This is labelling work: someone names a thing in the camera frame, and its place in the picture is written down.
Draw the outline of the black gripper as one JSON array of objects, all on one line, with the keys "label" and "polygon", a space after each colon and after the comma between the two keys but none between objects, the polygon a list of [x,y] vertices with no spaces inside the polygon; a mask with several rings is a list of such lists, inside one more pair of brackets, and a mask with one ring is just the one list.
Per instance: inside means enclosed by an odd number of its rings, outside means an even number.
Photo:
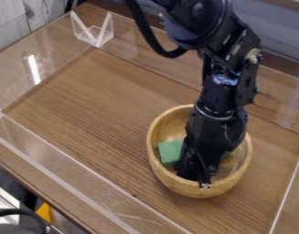
[{"label": "black gripper", "polygon": [[243,142],[247,123],[244,108],[217,115],[193,104],[176,170],[179,177],[197,181],[201,190],[211,188],[211,177],[217,173],[223,155]]}]

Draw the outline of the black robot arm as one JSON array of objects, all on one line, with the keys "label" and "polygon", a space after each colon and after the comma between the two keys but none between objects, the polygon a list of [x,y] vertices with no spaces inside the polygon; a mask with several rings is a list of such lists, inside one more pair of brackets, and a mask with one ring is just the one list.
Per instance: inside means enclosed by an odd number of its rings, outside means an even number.
[{"label": "black robot arm", "polygon": [[177,47],[163,48],[136,0],[124,0],[152,50],[173,59],[193,50],[203,59],[203,88],[185,125],[177,175],[211,187],[223,156],[245,137],[245,106],[257,94],[261,42],[235,14],[231,0],[152,0]]}]

